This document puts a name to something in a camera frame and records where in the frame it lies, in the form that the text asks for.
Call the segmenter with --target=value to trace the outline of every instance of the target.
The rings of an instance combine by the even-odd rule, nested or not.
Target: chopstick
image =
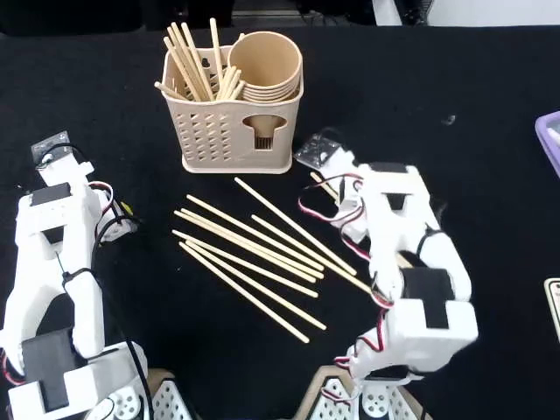
[[[253,229],[251,226],[248,226],[241,221],[238,221],[236,218],[231,217],[229,214],[224,213],[221,210],[218,210],[216,207],[210,206],[209,204],[202,201],[201,199],[197,199],[196,197],[193,197],[191,194],[187,194],[186,198],[192,201],[194,204],[206,209],[210,213],[213,213],[216,216],[221,217],[223,220],[228,221],[233,225],[236,225],[238,228],[243,229],[245,232],[248,232],[253,236],[256,236],[257,238],[262,239],[263,241],[269,243],[275,248],[281,249],[286,254],[296,257],[299,261],[312,266],[315,270],[323,271],[325,269],[325,267],[323,267],[318,262],[313,261],[311,258],[308,258],[307,256],[300,254],[299,252],[293,250],[292,248],[286,247],[284,244],[280,243],[279,241],[272,239],[270,236],[267,236],[266,234],[263,234],[258,230]]]
[[[313,251],[311,248],[306,247],[303,243],[296,241],[294,238],[292,238],[291,236],[289,236],[288,234],[285,234],[283,231],[281,231],[279,228],[272,226],[270,223],[268,223],[267,221],[261,219],[260,217],[258,217],[255,214],[251,214],[251,219],[253,219],[254,221],[256,221],[257,223],[259,223],[261,226],[267,228],[270,232],[280,236],[282,239],[286,240],[287,242],[291,243],[293,246],[301,249],[302,251],[304,251],[308,256],[312,256],[313,258],[316,258],[320,263],[323,263],[326,267],[328,267],[329,269],[331,269],[332,271],[334,271],[335,273],[337,273],[339,276],[344,277],[346,280],[348,280],[351,284],[353,284],[354,286],[356,286],[357,288],[361,289],[362,291],[365,291],[368,294],[371,294],[371,290],[370,288],[364,284],[363,282],[361,282],[360,280],[358,280],[356,277],[351,276],[348,272],[344,271],[341,267],[339,267],[338,265],[336,265],[334,262],[327,260],[326,258],[324,258],[322,255],[317,254],[315,251]]]
[[[317,238],[315,238],[313,235],[311,235],[309,232],[307,232],[305,229],[303,229],[301,226],[299,226],[294,220],[292,220],[290,217],[288,217],[286,215],[286,213],[282,212],[278,207],[274,206],[270,201],[265,199],[261,194],[259,194],[257,191],[255,191],[253,188],[251,188],[249,185],[247,185],[245,182],[243,182],[241,179],[239,179],[237,177],[234,178],[234,181],[237,184],[239,184],[245,191],[247,191],[249,194],[251,194],[257,200],[259,200],[262,204],[264,204],[272,213],[276,214],[278,217],[280,217],[280,219],[285,221],[292,228],[296,229],[305,239],[307,239],[309,242],[311,242],[313,245],[315,245],[317,248],[319,248],[321,251],[323,251],[325,254],[327,254],[340,267],[342,267],[344,270],[346,270],[352,276],[355,276],[357,274],[357,271],[355,269],[353,269],[352,267],[350,267],[350,265],[348,265],[346,262],[344,262],[342,260],[342,258],[340,258],[336,254],[334,254],[329,248],[327,248]]]
[[[303,333],[301,333],[295,326],[290,324],[288,321],[286,321],[284,318],[282,318],[276,312],[272,311],[266,304],[264,304],[259,299],[257,299],[253,295],[251,295],[248,291],[243,289],[239,284],[234,282],[230,277],[226,276],[226,274],[224,274],[222,271],[220,271],[216,266],[214,266],[206,258],[204,258],[202,255],[200,255],[194,249],[185,245],[183,242],[179,242],[178,244],[186,253],[188,253],[190,256],[192,256],[194,259],[196,259],[199,263],[204,265],[207,269],[212,271],[216,276],[218,276],[221,280],[223,280],[232,289],[234,289],[239,294],[241,294],[244,298],[246,298],[254,306],[256,306],[261,311],[266,313],[269,317],[274,319],[278,324],[280,324],[283,328],[285,328],[286,331],[288,331],[289,333],[296,336],[298,339],[300,339],[305,344],[309,343],[309,339]]]
[[[160,83],[158,81],[156,81],[154,83],[154,86],[156,88],[158,88],[159,90],[161,90],[162,92],[168,94],[171,98],[174,99],[180,99],[182,101],[186,101],[186,98],[184,96],[181,96],[180,94],[178,94],[177,92],[175,92],[174,90],[172,90],[171,88],[167,87],[166,85],[164,85],[163,83]]]
[[[186,71],[191,76],[192,82],[194,83],[199,96],[204,99],[211,99],[207,97],[207,93],[204,91],[202,80],[200,79],[199,74],[196,70],[196,66],[193,62],[193,57],[191,56],[191,53],[185,45],[183,35],[181,35],[177,24],[173,22],[171,26],[168,26],[167,33],[169,33],[169,38],[175,45],[175,49],[178,51],[178,56],[183,60],[183,66],[185,66]]]
[[[185,66],[183,66],[183,62],[181,61],[181,58],[179,57],[179,54],[175,50],[175,47],[173,46],[172,42],[169,40],[169,38],[165,37],[164,44],[167,47],[169,54],[171,54],[171,56],[173,57],[173,60],[175,61],[175,65],[177,66],[178,70],[183,76],[183,79],[185,79],[186,85],[191,90],[194,100],[196,102],[201,102],[200,95],[194,86],[193,80],[189,76],[189,73],[186,71]]]
[[[251,262],[242,260],[241,258],[238,258],[235,255],[231,255],[226,251],[223,251],[219,248],[213,247],[212,245],[210,245],[210,244],[208,244],[204,241],[201,241],[200,239],[196,239],[196,238],[194,238],[194,237],[192,237],[188,234],[184,234],[182,232],[179,232],[178,230],[172,230],[171,232],[174,235],[178,236],[179,238],[184,239],[185,241],[194,242],[197,245],[201,246],[202,248],[207,249],[211,252],[214,252],[218,256],[226,258],[229,261],[233,261],[234,263],[238,263],[242,267],[245,267],[246,269],[249,269],[249,270],[253,270],[255,273],[259,273],[259,274],[261,274],[265,277],[268,277],[271,280],[274,280],[275,282],[278,282],[280,284],[283,284],[284,286],[290,287],[294,291],[300,291],[301,293],[304,293],[307,296],[311,296],[312,298],[317,298],[319,296],[319,294],[314,290],[310,290],[310,289],[307,289],[304,286],[300,286],[299,284],[294,283],[291,280],[288,280],[287,278],[279,276],[278,274],[275,274],[271,271],[268,271],[267,269],[262,269],[261,267],[258,267],[256,265],[252,264]]]
[[[289,271],[290,273],[294,274],[295,276],[298,276],[300,278],[303,278],[304,280],[308,281],[309,283],[315,283],[317,282],[317,279],[313,276],[310,276],[308,274],[305,274],[303,271],[299,270],[299,269],[295,269],[293,267],[291,267],[289,264],[286,264],[285,262],[282,262],[280,260],[277,260],[276,258],[268,255],[265,252],[262,252],[260,249],[252,247],[251,245],[247,244],[244,241],[239,241],[238,238],[236,238],[235,236],[232,236],[231,234],[228,234],[226,232],[223,232],[219,229],[216,229],[215,227],[209,226],[208,224],[206,224],[203,221],[200,221],[198,219],[194,219],[191,216],[187,216],[184,213],[175,211],[174,214],[182,219],[185,219],[186,221],[191,222],[194,225],[197,225],[209,232],[212,232],[215,235],[218,235],[220,237],[222,237],[223,239],[225,239],[226,241],[230,241],[232,243],[234,243],[235,245],[247,250],[248,252],[251,252],[257,256],[260,256],[262,259],[267,260],[270,263],[273,263],[275,265],[277,265],[278,267],[283,268],[286,271]]]
[[[324,181],[316,172],[309,172],[309,174],[317,183]],[[323,188],[332,197],[336,205],[339,204],[339,195],[333,190],[330,185],[325,182],[324,184],[321,184],[321,188]]]
[[[189,31],[188,25],[183,22],[181,24],[181,29],[183,30],[183,34],[185,35],[186,43],[189,45],[191,50],[192,60],[194,61],[194,65],[196,66],[197,70],[199,71],[199,77],[202,80],[202,84],[204,85],[204,89],[206,93],[210,96],[210,100],[214,98],[214,94],[212,92],[212,88],[210,87],[210,82],[207,78],[207,73],[202,66],[202,61],[200,61],[199,50],[196,49],[196,45],[194,44],[193,36]]]
[[[223,95],[223,99],[230,99],[232,93],[234,92],[235,86],[237,86],[237,82],[239,81],[239,79],[242,77],[242,71],[241,70],[235,70],[235,74],[233,79],[229,82],[229,86],[227,86],[227,91],[226,93]]]
[[[267,287],[264,287],[263,285],[261,285],[260,283],[256,282],[255,280],[253,280],[251,277],[241,273],[238,269],[232,267],[231,265],[229,265],[227,262],[221,260],[220,258],[218,258],[216,255],[210,254],[208,251],[206,251],[205,249],[203,249],[202,247],[198,246],[196,243],[192,242],[192,241],[187,241],[186,245],[188,245],[189,247],[193,248],[196,252],[198,252],[199,254],[202,254],[202,256],[204,256],[205,258],[209,259],[210,261],[212,261],[214,264],[218,264],[220,267],[222,267],[224,270],[229,271],[231,274],[233,274],[234,276],[240,278],[243,282],[247,283],[248,285],[254,287],[255,289],[257,289],[258,291],[260,291],[261,293],[265,294],[266,296],[268,296],[269,298],[271,298],[272,300],[274,300],[275,302],[278,302],[281,306],[283,306],[284,308],[286,308],[289,311],[294,312],[296,315],[298,315],[299,317],[301,317],[302,319],[305,319],[307,322],[309,322],[310,324],[316,326],[317,328],[321,329],[321,330],[326,330],[326,325],[323,324],[322,322],[319,322],[318,320],[316,320],[314,317],[312,317],[310,314],[308,314],[305,311],[302,311],[301,309],[299,309],[297,306],[295,306],[294,304],[291,304],[290,302],[288,302],[286,299],[284,299],[283,297],[280,297],[279,295],[277,295],[274,291],[268,289]]]
[[[239,82],[239,85],[235,88],[234,92],[231,94],[229,99],[237,99],[237,96],[242,92],[243,88],[245,88],[245,80]]]
[[[231,80],[233,79],[236,71],[237,71],[236,66],[228,67],[226,69],[226,72],[224,73],[223,81],[220,84],[220,90],[218,91],[218,94],[216,95],[216,99],[227,99],[225,94],[228,91],[229,84],[231,83]]]
[[[218,28],[216,26],[216,19],[213,17],[210,18],[210,32],[212,33],[213,57],[216,61],[216,73],[218,74],[219,90],[221,90],[224,76],[221,73],[221,52],[220,40],[218,39]]]
[[[282,254],[278,254],[276,251],[273,251],[270,248],[266,248],[263,245],[259,245],[258,243],[251,241],[248,238],[245,238],[244,236],[241,236],[240,234],[237,234],[221,225],[219,225],[218,223],[214,223],[213,221],[210,221],[209,219],[202,217],[199,214],[196,214],[195,212],[191,212],[185,208],[181,208],[181,213],[183,214],[187,214],[191,217],[193,217],[194,219],[197,219],[199,221],[202,221],[203,223],[206,223],[207,225],[210,225],[211,227],[220,230],[221,232],[225,232],[228,235],[233,236],[235,239],[237,239],[238,241],[247,243],[249,246],[253,247],[253,248],[257,248],[259,249],[261,252],[264,252],[265,254],[268,254],[270,256],[272,256],[273,258],[276,258],[277,260],[282,261],[283,263],[286,263],[288,265],[291,265],[292,267],[303,271],[304,273],[309,274],[310,276],[316,277],[316,278],[323,278],[324,275],[323,273],[316,271],[315,269],[310,269],[309,267],[307,267],[306,265],[303,265],[297,261],[292,260],[291,258],[288,258],[287,256],[284,256]]]

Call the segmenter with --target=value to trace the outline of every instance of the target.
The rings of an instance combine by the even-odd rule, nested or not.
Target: beige utensil holder
[[[222,63],[228,62],[230,49],[231,45],[220,48]],[[214,50],[198,51],[212,90],[217,92]],[[162,93],[177,131],[183,166],[189,172],[284,173],[290,169],[291,142],[304,93],[303,72],[293,97],[279,103],[191,101],[193,96],[169,53],[162,82],[189,100]]]

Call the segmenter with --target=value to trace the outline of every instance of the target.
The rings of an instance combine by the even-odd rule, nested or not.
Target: stack of paper cups
[[[253,32],[231,48],[227,63],[241,70],[246,82],[241,98],[274,103],[290,99],[297,91],[303,69],[298,46],[275,32]]]

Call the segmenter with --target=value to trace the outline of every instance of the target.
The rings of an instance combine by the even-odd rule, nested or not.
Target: black table surface
[[[238,32],[222,31],[222,43]],[[430,192],[449,204],[443,225],[471,274],[479,339],[411,386],[415,396],[436,418],[558,418],[560,344],[543,281],[560,272],[560,184],[534,123],[558,107],[560,28],[280,32],[304,55],[296,143],[338,127],[359,160],[416,165]],[[91,157],[94,178],[110,182],[145,220],[141,232],[100,250],[97,271],[150,365],[172,370],[204,418],[290,417],[316,369],[371,328],[376,309],[333,273],[318,284],[316,301],[271,286],[328,325],[321,332],[273,305],[309,335],[304,345],[177,246],[172,228],[239,253],[172,216],[179,207],[194,209],[187,193],[244,221],[256,213],[282,222],[232,176],[182,168],[165,101],[152,87],[162,72],[161,39],[131,33],[0,42],[2,300],[15,273],[18,199],[41,186],[29,146],[68,130]],[[210,45],[206,31],[195,39]],[[366,264],[332,227],[297,210],[308,172],[294,164],[282,176],[243,178],[366,277]],[[47,326],[71,322],[59,300]],[[119,339],[112,326],[107,335]]]

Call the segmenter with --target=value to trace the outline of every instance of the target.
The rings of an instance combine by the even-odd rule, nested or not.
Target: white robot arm
[[[337,364],[356,381],[404,384],[449,362],[476,340],[471,281],[449,236],[430,207],[414,166],[356,164],[340,144],[315,136],[296,154],[339,193],[332,224],[369,260],[372,298],[382,308],[375,328],[362,334]],[[370,249],[357,245],[369,236]],[[399,251],[423,263],[399,266]]]
[[[4,369],[9,361],[24,376],[9,391],[11,409],[15,420],[57,419],[90,410],[111,395],[114,401],[133,396],[126,418],[134,418],[142,409],[138,396],[145,400],[137,364],[127,344],[105,347],[102,290],[91,263],[99,242],[136,225],[113,205],[110,185],[88,182],[93,166],[78,164],[67,141],[63,132],[33,146],[47,187],[19,201],[16,279],[0,343]],[[109,195],[94,189],[102,185]],[[118,216],[121,222],[112,222]],[[73,328],[36,336],[50,303],[63,293],[73,301]],[[147,375],[142,348],[132,346]]]

